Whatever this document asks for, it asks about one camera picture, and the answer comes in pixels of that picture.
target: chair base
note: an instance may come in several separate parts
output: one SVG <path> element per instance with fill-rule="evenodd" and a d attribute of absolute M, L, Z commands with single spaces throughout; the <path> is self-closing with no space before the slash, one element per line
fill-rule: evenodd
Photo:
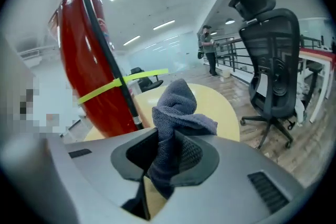
<path fill-rule="evenodd" d="M 277 118 L 272 118 L 270 120 L 263 118 L 262 116 L 246 116 L 242 117 L 240 120 L 240 124 L 244 126 L 246 123 L 245 121 L 263 121 L 267 123 L 266 129 L 262 132 L 262 139 L 260 141 L 260 144 L 258 145 L 257 149 L 260 150 L 262 145 L 265 142 L 265 139 L 269 133 L 269 129 L 272 125 L 274 125 L 283 135 L 288 139 L 288 142 L 286 143 L 286 148 L 290 148 L 293 142 L 293 137 L 288 133 L 286 128 L 278 121 Z"/>

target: mesh chair back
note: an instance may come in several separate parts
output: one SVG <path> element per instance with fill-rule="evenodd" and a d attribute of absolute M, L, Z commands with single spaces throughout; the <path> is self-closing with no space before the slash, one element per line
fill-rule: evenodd
<path fill-rule="evenodd" d="M 257 92 L 261 76 L 267 76 L 266 96 L 271 93 L 269 117 L 293 113 L 299 62 L 300 31 L 294 13 L 275 9 L 257 15 L 239 31 L 254 66 L 251 102 L 264 110 L 266 97 Z"/>

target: gray cloth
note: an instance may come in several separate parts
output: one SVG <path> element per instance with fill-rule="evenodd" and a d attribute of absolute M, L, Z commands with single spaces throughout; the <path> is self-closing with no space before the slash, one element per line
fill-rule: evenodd
<path fill-rule="evenodd" d="M 201 34 L 200 36 L 201 43 L 202 42 L 211 42 L 211 35 L 208 34 L 207 37 L 205 37 L 205 34 Z M 208 54 L 209 52 L 215 52 L 216 51 L 216 46 L 215 45 L 210 45 L 210 46 L 203 46 L 203 51 L 205 54 Z"/>
<path fill-rule="evenodd" d="M 170 179 L 179 173 L 174 156 L 174 129 L 177 127 L 205 128 L 205 134 L 216 135 L 217 122 L 202 114 L 193 114 L 197 103 L 194 94 L 183 79 L 173 81 L 152 109 L 154 125 L 159 132 L 157 156 L 148 170 L 148 176 L 165 197 L 173 192 Z"/>

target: chair caster wheel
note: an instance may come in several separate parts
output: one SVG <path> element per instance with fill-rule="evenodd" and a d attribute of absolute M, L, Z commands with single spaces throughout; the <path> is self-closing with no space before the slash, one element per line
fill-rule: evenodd
<path fill-rule="evenodd" d="M 288 142 L 285 144 L 285 147 L 286 147 L 286 148 L 291 148 L 291 147 L 292 147 L 292 142 L 289 142 L 289 141 L 288 141 Z"/>

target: black hose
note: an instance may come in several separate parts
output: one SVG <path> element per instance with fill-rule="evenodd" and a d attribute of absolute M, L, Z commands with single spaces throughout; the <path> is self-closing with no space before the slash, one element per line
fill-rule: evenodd
<path fill-rule="evenodd" d="M 121 81 L 121 92 L 122 92 L 122 95 L 124 96 L 125 100 L 126 100 L 126 103 L 127 103 L 127 106 L 132 114 L 132 117 L 133 117 L 133 120 L 134 120 L 134 123 L 136 124 L 138 130 L 141 130 L 143 129 L 143 125 L 142 125 L 142 121 L 138 115 L 138 112 L 135 108 L 135 105 L 133 103 L 133 100 L 132 100 L 132 97 L 131 97 L 131 94 L 127 88 L 127 85 L 122 77 L 122 74 L 120 72 L 120 69 L 117 65 L 117 62 L 115 61 L 114 59 L 114 56 L 113 54 L 111 53 L 110 51 L 110 48 L 109 48 L 109 45 L 107 44 L 107 41 L 105 39 L 105 36 L 99 26 L 99 23 L 98 23 L 98 20 L 97 20 L 97 17 L 96 17 L 96 14 L 95 14 L 95 10 L 93 9 L 93 4 L 92 4 L 92 0 L 83 0 L 83 5 L 84 5 L 84 8 L 85 8 L 85 11 L 86 11 L 86 14 L 88 16 L 88 19 L 89 19 L 89 22 L 91 24 L 91 27 L 92 27 L 92 30 L 93 30 L 93 33 L 106 57 L 106 60 L 110 66 L 110 69 L 111 69 L 111 72 L 113 74 L 113 76 L 115 78 L 119 78 L 120 81 Z"/>

